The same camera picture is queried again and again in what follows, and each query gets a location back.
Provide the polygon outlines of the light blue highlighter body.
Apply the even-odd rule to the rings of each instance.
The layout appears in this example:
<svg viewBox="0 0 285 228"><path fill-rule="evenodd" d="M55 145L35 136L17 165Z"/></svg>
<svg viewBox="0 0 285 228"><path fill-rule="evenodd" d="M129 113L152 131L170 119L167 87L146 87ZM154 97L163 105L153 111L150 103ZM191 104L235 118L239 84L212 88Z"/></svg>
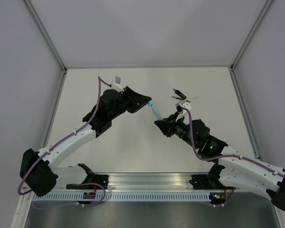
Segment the light blue highlighter body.
<svg viewBox="0 0 285 228"><path fill-rule="evenodd" d="M161 114L159 113L159 111L157 110L156 107L153 106L153 107L152 107L152 111L153 111L153 113L155 114L157 120L163 120Z"/></svg>

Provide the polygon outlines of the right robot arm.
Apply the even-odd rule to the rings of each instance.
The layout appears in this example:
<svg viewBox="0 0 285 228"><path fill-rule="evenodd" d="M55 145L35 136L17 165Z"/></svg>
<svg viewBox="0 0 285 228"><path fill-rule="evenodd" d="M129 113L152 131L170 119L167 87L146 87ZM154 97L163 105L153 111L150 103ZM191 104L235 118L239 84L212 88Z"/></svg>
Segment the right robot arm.
<svg viewBox="0 0 285 228"><path fill-rule="evenodd" d="M188 124L177 114L157 120L155 125L166 137L176 135L193 148L198 159L213 162L207 174L211 188L230 187L252 192L285 212L285 168L248 157L226 142L210 135L200 120Z"/></svg>

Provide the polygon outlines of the green pen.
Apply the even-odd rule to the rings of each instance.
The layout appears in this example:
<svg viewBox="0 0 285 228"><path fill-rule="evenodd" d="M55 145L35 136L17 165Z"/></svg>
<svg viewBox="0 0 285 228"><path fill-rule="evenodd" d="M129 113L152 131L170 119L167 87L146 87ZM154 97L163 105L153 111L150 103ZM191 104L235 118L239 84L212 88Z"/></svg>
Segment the green pen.
<svg viewBox="0 0 285 228"><path fill-rule="evenodd" d="M176 100L180 100L180 101L186 101L186 102L190 103L189 100L185 100L185 99L182 99L182 98L180 98L180 97L171 96L171 98L176 99Z"/></svg>

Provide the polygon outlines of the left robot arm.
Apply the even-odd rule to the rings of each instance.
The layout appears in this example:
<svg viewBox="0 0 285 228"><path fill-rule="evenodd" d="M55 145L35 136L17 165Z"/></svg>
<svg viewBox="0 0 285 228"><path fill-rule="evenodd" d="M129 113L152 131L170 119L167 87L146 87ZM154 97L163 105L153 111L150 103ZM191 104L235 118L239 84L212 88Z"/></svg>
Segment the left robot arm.
<svg viewBox="0 0 285 228"><path fill-rule="evenodd" d="M45 196L57 185L79 185L89 189L94 183L93 173L84 164L60 168L59 164L86 143L96 139L112 126L112 121L125 112L134 114L146 106L151 97L141 95L129 87L122 91L107 89L98 94L96 105L67 136L53 145L37 151L23 153L21 185L27 184L28 192Z"/></svg>

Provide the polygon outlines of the purple black highlighter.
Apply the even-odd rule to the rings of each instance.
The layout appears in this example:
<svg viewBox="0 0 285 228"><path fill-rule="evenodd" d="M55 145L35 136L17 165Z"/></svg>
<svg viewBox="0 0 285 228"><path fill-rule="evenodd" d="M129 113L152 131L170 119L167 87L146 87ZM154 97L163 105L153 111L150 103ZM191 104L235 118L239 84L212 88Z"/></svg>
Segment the purple black highlighter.
<svg viewBox="0 0 285 228"><path fill-rule="evenodd" d="M178 89L173 89L174 93L178 96L180 100L185 100L187 97Z"/></svg>

